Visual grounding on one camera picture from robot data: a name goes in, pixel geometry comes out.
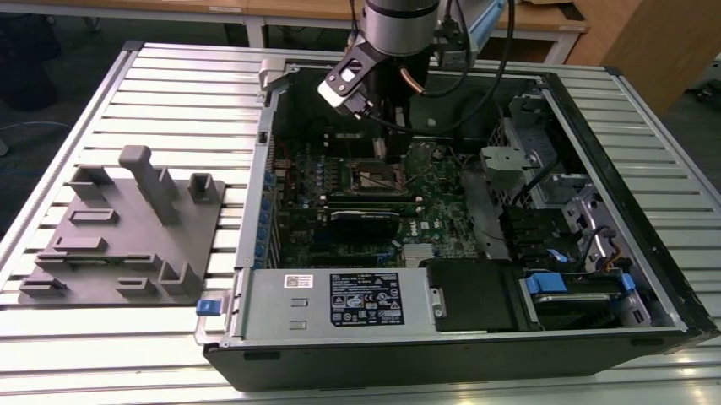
blue connector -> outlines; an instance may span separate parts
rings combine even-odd
[[[198,316],[221,316],[222,313],[221,300],[198,300],[195,314]]]
[[[526,287],[530,294],[565,293],[566,283],[561,273],[536,273],[526,278]]]
[[[630,274],[624,273],[621,275],[621,284],[624,285],[626,293],[630,293],[636,289],[636,283],[633,282],[633,277]]]
[[[266,253],[266,246],[257,245],[257,257],[263,257],[265,253]]]
[[[261,200],[261,209],[263,211],[271,209],[271,200],[266,196],[263,196],[263,199]]]
[[[269,238],[269,230],[266,228],[259,228],[258,229],[257,238],[262,242]]]

metal bracket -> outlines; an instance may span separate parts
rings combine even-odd
[[[261,82],[261,89],[263,91],[271,91],[277,89],[283,81],[281,80],[287,74],[285,70],[285,58],[283,57],[267,57],[261,61],[261,71],[258,72],[258,80]]]

metal slotted surface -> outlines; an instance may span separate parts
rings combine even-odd
[[[78,164],[114,165],[126,144],[154,149],[154,163],[175,178],[210,171],[226,193],[207,289],[227,289],[241,234],[249,165],[261,105],[257,73],[266,57],[338,58],[314,51],[146,44],[119,63],[119,77],[90,106],[78,145],[48,194],[20,218],[18,247],[0,275],[10,277],[0,303],[18,302],[74,192],[62,182]],[[494,68],[481,63],[480,68]],[[514,70],[540,70],[517,63]],[[565,82],[584,116],[667,242],[687,278],[721,324],[721,214],[719,198],[673,139],[645,112],[622,81],[596,67],[544,67]],[[221,332],[223,317],[210,318]],[[713,403],[721,397],[721,339],[671,355],[655,355],[582,378],[343,391],[243,393],[206,362],[193,333],[193,308],[98,308],[0,311],[0,403],[219,402],[617,404]]]

warning label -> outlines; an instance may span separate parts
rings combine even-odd
[[[398,273],[331,274],[330,321],[337,327],[404,325]]]

blue latch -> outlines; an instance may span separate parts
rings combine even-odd
[[[624,273],[621,275],[621,284],[624,285],[626,293],[630,293],[636,289],[636,283],[633,282],[633,277],[630,274]]]
[[[536,273],[526,278],[526,287],[532,294],[565,293],[566,283],[560,273]]]
[[[198,300],[195,314],[198,316],[221,316],[221,300]]]
[[[568,263],[568,257],[564,256],[560,251],[557,251],[556,249],[548,249],[548,251],[549,253],[552,253],[552,256],[556,257],[556,260],[560,263]]]

